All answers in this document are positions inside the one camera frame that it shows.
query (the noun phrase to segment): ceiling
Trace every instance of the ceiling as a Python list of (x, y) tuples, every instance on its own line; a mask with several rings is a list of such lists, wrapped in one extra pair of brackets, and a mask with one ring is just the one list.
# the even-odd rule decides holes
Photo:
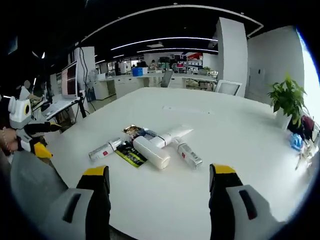
[[(140, 55), (141, 53), (137, 53), (137, 51), (150, 49), (147, 45), (155, 44), (158, 41), (110, 50), (132, 42), (165, 37), (212, 39), (219, 17), (243, 22), (247, 34), (259, 27), (257, 23), (224, 11), (199, 7), (179, 7), (195, 4), (195, 1), (177, 1), (178, 5), (174, 5), (174, 2), (168, 0), (147, 1), (147, 3), (130, 0), (28, 1), (28, 8), (32, 9), (32, 12), (24, 19), (27, 31), (18, 36), (18, 52), (20, 58), (23, 58), (21, 61), (27, 63), (24, 64), (24, 78), (33, 78), (31, 76), (39, 74), (42, 69), (38, 63), (33, 64), (37, 60), (34, 59), (31, 51), (38, 56), (45, 52), (46, 65), (51, 67), (54, 64), (50, 68), (54, 72), (61, 70), (67, 64), (66, 56), (77, 42), (81, 46), (94, 46), (95, 54), (97, 54), (96, 62), (98, 62), (112, 60), (114, 56), (122, 54), (124, 57)], [(296, 16), (301, 10), (301, 6), (293, 5), (289, 1), (287, 4), (282, 3), (283, 7), (278, 6), (278, 1), (275, 0), (198, 0), (196, 4), (221, 8), (238, 14), (243, 13), (244, 16), (264, 25), (255, 35), (278, 27), (295, 25)], [(142, 12), (121, 19), (139, 11), (163, 6), (174, 8)], [(117, 22), (83, 40), (92, 32), (112, 21)], [(210, 43), (208, 40), (170, 39), (161, 42), (164, 48), (212, 49), (208, 48)]]

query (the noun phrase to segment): green plant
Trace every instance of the green plant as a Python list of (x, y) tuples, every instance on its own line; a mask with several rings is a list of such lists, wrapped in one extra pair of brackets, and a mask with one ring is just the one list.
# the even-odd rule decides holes
[(204, 69), (204, 70), (207, 70), (208, 72), (210, 72), (210, 71), (211, 71), (211, 68), (210, 68), (210, 67), (208, 67), (208, 66), (203, 67), (203, 69)]
[(302, 86), (299, 86), (296, 81), (291, 79), (287, 74), (282, 83), (274, 83), (270, 85), (273, 91), (268, 95), (272, 98), (273, 112), (275, 113), (280, 108), (288, 117), (292, 115), (292, 123), (301, 125), (302, 107), (306, 107), (304, 103), (304, 94), (306, 93)]

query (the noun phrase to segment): white pot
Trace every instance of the white pot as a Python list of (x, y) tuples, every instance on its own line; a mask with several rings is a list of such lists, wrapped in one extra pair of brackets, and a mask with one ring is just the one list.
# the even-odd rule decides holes
[(280, 107), (280, 109), (276, 112), (275, 121), (276, 121), (276, 124), (281, 129), (286, 130), (290, 123), (291, 118), (292, 118), (292, 115), (290, 116), (284, 115), (284, 110), (282, 107)]

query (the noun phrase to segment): person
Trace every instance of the person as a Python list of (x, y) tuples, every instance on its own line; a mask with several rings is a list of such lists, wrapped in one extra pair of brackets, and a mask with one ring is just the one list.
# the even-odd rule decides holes
[(151, 64), (150, 64), (150, 70), (157, 70), (158, 68), (158, 64), (156, 63), (156, 61), (153, 59), (151, 61)]

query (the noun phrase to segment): blue container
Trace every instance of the blue container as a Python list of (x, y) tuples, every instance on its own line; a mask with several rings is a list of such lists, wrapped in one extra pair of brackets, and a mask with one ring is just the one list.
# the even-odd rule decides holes
[(142, 67), (134, 67), (132, 68), (132, 76), (139, 77), (143, 75)]

